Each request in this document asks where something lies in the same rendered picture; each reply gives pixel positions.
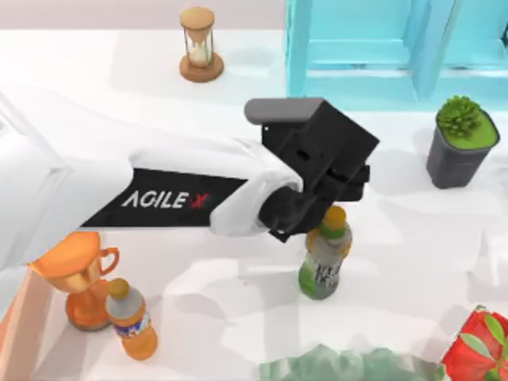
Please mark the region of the green bottle with orange cap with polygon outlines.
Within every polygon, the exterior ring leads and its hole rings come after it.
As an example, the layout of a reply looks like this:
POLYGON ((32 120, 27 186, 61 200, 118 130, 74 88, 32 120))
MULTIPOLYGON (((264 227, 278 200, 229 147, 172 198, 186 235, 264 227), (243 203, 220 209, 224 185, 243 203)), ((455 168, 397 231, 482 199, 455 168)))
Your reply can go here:
POLYGON ((341 265, 352 246, 352 230, 345 210, 331 206, 319 226, 306 234, 305 246, 298 284, 308 298, 326 299, 338 287, 341 265))

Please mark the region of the light blue rack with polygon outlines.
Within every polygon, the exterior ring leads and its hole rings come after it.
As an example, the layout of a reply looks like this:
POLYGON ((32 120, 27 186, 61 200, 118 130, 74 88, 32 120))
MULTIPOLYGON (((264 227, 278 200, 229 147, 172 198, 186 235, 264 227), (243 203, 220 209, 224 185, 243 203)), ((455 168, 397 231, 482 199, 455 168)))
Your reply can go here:
POLYGON ((286 92, 355 111, 508 111, 508 0, 286 0, 286 92))

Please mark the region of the grey pot with green plant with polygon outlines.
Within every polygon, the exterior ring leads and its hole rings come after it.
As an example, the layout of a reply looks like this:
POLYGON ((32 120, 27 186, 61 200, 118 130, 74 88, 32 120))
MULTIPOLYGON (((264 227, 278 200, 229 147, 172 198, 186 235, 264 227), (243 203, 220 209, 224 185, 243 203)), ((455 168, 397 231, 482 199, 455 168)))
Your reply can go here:
POLYGON ((465 187, 500 141, 499 131, 479 103, 459 95, 443 103, 435 124, 425 165, 429 177, 439 189, 465 187))

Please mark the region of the wooden hourglass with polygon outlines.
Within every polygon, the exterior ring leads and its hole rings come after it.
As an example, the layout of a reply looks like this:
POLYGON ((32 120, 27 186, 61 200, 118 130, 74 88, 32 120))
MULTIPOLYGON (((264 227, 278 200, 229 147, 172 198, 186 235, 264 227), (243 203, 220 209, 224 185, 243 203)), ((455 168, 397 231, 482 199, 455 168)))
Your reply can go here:
POLYGON ((179 72, 192 83, 217 79, 224 70, 223 59, 214 48, 214 12, 203 6, 192 6, 179 16, 186 53, 179 62, 179 72))

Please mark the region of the pale green translucent object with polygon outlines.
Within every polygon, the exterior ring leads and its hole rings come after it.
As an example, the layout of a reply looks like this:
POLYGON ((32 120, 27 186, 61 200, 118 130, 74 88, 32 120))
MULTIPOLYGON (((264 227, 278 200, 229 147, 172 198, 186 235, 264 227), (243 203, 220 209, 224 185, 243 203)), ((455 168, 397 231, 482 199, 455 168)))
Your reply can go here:
POLYGON ((336 351, 319 344, 300 356, 262 363, 260 381, 452 381, 445 369, 388 348, 336 351))

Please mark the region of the red pot with green leaves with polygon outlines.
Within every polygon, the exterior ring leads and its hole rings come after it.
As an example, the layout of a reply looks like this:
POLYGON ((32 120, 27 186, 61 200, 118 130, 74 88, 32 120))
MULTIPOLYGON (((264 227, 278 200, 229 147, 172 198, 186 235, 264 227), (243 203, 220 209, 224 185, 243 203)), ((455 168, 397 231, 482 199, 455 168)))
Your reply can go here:
POLYGON ((478 305, 442 357, 434 381, 508 381, 508 319, 478 305))

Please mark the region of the orange trophy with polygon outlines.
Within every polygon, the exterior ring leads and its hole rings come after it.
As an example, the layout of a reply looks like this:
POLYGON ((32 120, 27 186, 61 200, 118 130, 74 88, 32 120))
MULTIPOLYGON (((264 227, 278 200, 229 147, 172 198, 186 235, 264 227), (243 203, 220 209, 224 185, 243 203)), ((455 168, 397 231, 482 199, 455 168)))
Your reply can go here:
POLYGON ((69 322, 82 331, 98 331, 110 322, 105 302, 108 281, 103 277, 119 262, 116 247, 102 248, 97 232, 75 232, 29 266, 57 290, 67 294, 69 322))

